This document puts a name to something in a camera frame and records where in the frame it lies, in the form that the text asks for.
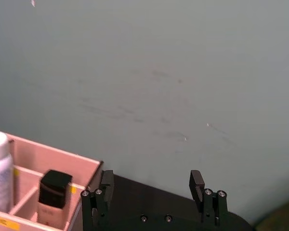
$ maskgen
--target small cosmetic bottle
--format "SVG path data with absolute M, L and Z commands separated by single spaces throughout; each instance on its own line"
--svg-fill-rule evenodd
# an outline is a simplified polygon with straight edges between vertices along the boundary
M 49 170 L 40 180 L 38 222 L 64 229 L 71 199 L 72 176 Z

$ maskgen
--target bottle label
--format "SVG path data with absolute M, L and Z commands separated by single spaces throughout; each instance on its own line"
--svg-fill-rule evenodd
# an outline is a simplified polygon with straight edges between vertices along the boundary
M 0 172 L 0 211 L 8 212 L 10 208 L 12 171 L 6 169 Z

